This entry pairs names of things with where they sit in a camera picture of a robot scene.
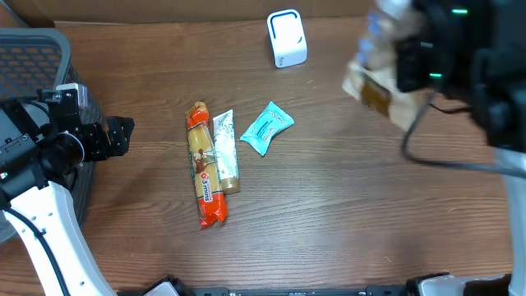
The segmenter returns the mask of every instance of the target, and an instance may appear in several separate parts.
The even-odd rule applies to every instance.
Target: white container
[[[307,41],[302,18],[293,9],[275,12],[266,21],[276,67],[298,65],[307,60]]]

